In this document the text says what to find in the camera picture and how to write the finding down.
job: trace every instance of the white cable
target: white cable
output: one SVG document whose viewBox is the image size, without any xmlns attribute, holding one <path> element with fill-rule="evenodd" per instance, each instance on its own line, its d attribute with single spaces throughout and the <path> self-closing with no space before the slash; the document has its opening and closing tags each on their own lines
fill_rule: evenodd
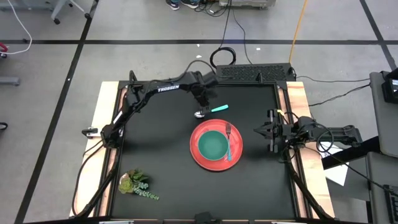
<svg viewBox="0 0 398 224">
<path fill-rule="evenodd" d="M 0 54 L 12 55 L 12 54 L 19 54 L 19 53 L 26 52 L 26 51 L 28 51 L 28 50 L 30 49 L 30 46 L 32 45 L 32 36 L 31 36 L 30 33 L 26 30 L 26 28 L 25 28 L 25 26 L 22 24 L 22 22 L 19 20 L 19 17 L 18 17 L 18 15 L 17 15 L 17 13 L 15 12 L 14 6 L 11 4 L 10 0 L 7 0 L 7 1 L 8 1 L 8 3 L 10 4 L 11 9 L 12 9 L 12 11 L 14 12 L 14 15 L 15 15 L 15 17 L 17 18 L 19 24 L 22 26 L 22 28 L 24 28 L 24 30 L 26 31 L 27 35 L 29 35 L 30 42 L 29 42 L 29 46 L 27 46 L 27 48 L 26 48 L 25 50 L 20 50 L 20 51 L 18 51 L 18 52 L 12 52 L 12 53 L 0 52 Z"/>
</svg>

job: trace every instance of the fork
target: fork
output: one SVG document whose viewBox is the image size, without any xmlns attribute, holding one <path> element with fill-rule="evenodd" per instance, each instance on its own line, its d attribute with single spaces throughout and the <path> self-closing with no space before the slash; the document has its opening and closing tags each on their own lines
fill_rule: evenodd
<svg viewBox="0 0 398 224">
<path fill-rule="evenodd" d="M 225 132 L 228 137 L 228 161 L 231 161 L 232 160 L 231 145 L 229 144 L 229 135 L 231 134 L 231 124 L 229 122 L 226 123 Z"/>
</svg>

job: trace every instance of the wooden table frame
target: wooden table frame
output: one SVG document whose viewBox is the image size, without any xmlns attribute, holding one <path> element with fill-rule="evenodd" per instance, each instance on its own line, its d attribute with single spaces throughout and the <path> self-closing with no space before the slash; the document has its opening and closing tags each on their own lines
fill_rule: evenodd
<svg viewBox="0 0 398 224">
<path fill-rule="evenodd" d="M 103 82 L 101 84 L 101 89 L 98 95 L 98 101 L 93 117 L 93 122 L 91 124 L 92 127 L 103 127 L 106 124 L 109 124 L 112 121 L 114 107 L 117 99 L 119 88 L 119 82 Z M 120 94 L 123 96 L 126 92 L 126 89 L 123 89 Z M 309 116 L 310 110 L 308 107 L 308 101 L 304 90 L 304 85 L 302 82 L 287 82 L 287 93 L 289 96 L 290 106 L 292 112 L 294 112 L 297 116 Z M 282 106 L 282 110 L 286 111 L 285 104 L 285 96 L 282 89 L 279 89 L 279 98 Z M 86 150 L 94 146 L 100 137 L 89 139 L 87 141 Z M 315 149 L 315 143 L 308 143 L 307 147 Z M 111 152 L 109 154 L 109 162 L 108 162 L 108 171 L 111 169 L 114 157 L 116 155 L 115 149 L 110 149 Z M 94 150 L 88 152 L 83 161 L 93 152 Z M 100 184 L 100 179 L 102 175 L 102 170 L 104 166 L 104 160 L 106 156 L 106 149 L 102 147 L 85 165 L 84 169 L 81 172 L 81 176 L 79 179 L 79 188 L 76 193 L 76 199 L 74 201 L 74 206 L 76 212 L 81 211 L 84 206 L 90 201 L 93 194 Z M 308 190 L 314 196 L 316 201 L 322 206 L 322 208 L 329 214 L 334 217 L 334 211 L 330 200 L 329 190 L 326 183 L 325 173 L 323 171 L 322 160 L 318 153 L 309 150 L 309 149 L 301 149 L 301 164 L 305 176 L 305 183 L 307 185 Z M 294 168 L 297 170 L 297 164 L 295 161 L 292 161 Z M 304 197 L 300 191 L 300 189 L 295 186 L 296 195 L 298 200 L 298 212 L 300 217 L 307 218 L 307 210 L 305 208 Z M 108 209 L 108 202 L 110 196 L 110 184 L 106 188 L 103 197 L 101 199 L 101 205 L 99 206 L 98 215 L 105 216 Z M 312 212 L 314 218 L 317 217 L 315 212 Z"/>
</svg>

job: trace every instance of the artificial plant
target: artificial plant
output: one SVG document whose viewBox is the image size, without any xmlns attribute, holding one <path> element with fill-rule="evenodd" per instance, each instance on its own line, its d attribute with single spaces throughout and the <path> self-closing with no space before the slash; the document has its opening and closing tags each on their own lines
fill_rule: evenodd
<svg viewBox="0 0 398 224">
<path fill-rule="evenodd" d="M 140 169 L 129 170 L 127 173 L 123 174 L 119 182 L 119 191 L 122 194 L 135 193 L 143 197 L 151 198 L 154 200 L 159 200 L 159 197 L 145 191 L 149 184 L 143 182 L 147 180 L 148 177 L 144 175 L 143 171 Z"/>
</svg>

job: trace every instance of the shoe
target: shoe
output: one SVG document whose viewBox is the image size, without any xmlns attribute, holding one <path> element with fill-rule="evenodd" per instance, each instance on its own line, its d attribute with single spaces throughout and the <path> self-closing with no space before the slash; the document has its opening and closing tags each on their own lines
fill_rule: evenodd
<svg viewBox="0 0 398 224">
<path fill-rule="evenodd" d="M 177 10 L 177 9 L 180 8 L 180 6 L 178 5 L 178 3 L 171 2 L 171 0 L 166 0 L 166 4 L 167 4 L 168 6 L 170 6 L 170 8 L 172 8 L 173 10 Z"/>
<path fill-rule="evenodd" d="M 181 3 L 190 7 L 191 9 L 196 9 L 199 6 L 199 1 L 192 2 L 191 0 L 181 0 Z"/>
</svg>

